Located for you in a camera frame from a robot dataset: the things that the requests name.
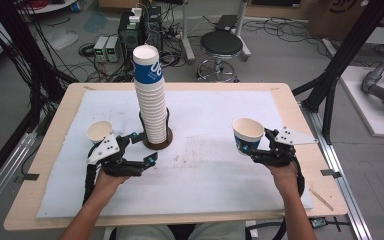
stool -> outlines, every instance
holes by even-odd
[[[228,60],[238,56],[242,51],[242,41],[236,35],[227,31],[214,31],[204,34],[201,38],[202,51],[214,59],[205,60],[198,67],[197,81],[215,78],[220,82],[233,79],[237,82],[235,69]]]

person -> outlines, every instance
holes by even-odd
[[[273,175],[274,183],[282,196],[285,207],[287,236],[289,240],[316,239],[313,228],[301,203],[297,189],[297,173],[291,163],[286,167],[266,166]],[[112,177],[102,170],[99,172],[95,188],[74,217],[69,226],[60,236],[60,240],[88,239],[102,209],[108,204],[118,186],[129,177]],[[171,230],[166,225],[122,227],[117,232],[122,240],[174,240]],[[231,221],[221,223],[197,224],[189,239],[244,239],[245,222]]]

electronic equipment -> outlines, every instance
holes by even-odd
[[[223,31],[230,31],[235,27],[238,15],[222,15],[217,22],[216,29]]]
[[[95,59],[97,62],[107,62],[107,51],[105,50],[105,46],[107,45],[108,37],[100,37],[98,41],[95,43],[93,47],[93,51],[95,52]]]
[[[107,51],[108,61],[118,62],[121,55],[121,45],[120,39],[117,36],[111,36],[108,38],[105,49]]]
[[[130,21],[134,16],[133,12],[125,12],[121,15],[118,35],[121,43],[125,44],[127,50],[133,50],[139,45],[143,45],[143,23],[141,20]]]
[[[144,16],[146,43],[163,50],[162,29],[161,29],[161,7],[149,7]]]

stack of paper cups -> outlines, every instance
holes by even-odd
[[[136,95],[148,142],[162,143],[167,139],[167,107],[158,50],[150,45],[136,47],[133,62]]]

forearm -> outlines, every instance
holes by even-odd
[[[89,239],[104,206],[105,205],[96,201],[86,202],[59,239]]]
[[[298,192],[283,196],[289,240],[316,239]]]

